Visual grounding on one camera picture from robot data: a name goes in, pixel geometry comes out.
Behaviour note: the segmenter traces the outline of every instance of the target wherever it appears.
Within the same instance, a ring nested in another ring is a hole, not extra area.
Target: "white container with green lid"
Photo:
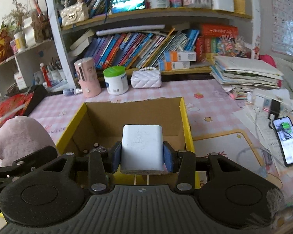
[[[103,71],[107,91],[111,95],[121,95],[128,91],[128,81],[124,66],[114,66]]]

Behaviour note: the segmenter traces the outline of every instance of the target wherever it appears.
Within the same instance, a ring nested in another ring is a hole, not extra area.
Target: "smartphone screen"
[[[285,165],[293,164],[293,124],[289,117],[273,121]]]

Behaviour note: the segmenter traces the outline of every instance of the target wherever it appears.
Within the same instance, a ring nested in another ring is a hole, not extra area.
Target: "pink bottle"
[[[92,57],[76,61],[75,69],[83,95],[86,98],[92,98],[99,95],[101,87],[97,78]]]

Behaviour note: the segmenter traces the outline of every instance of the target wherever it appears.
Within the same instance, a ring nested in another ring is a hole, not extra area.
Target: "pink plush toy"
[[[16,116],[0,128],[2,166],[9,166],[17,159],[46,146],[55,148],[48,132],[33,118]]]

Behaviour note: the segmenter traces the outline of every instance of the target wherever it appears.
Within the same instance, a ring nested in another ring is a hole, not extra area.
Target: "white power adapter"
[[[121,145],[121,173],[159,175],[163,172],[162,127],[125,125]]]

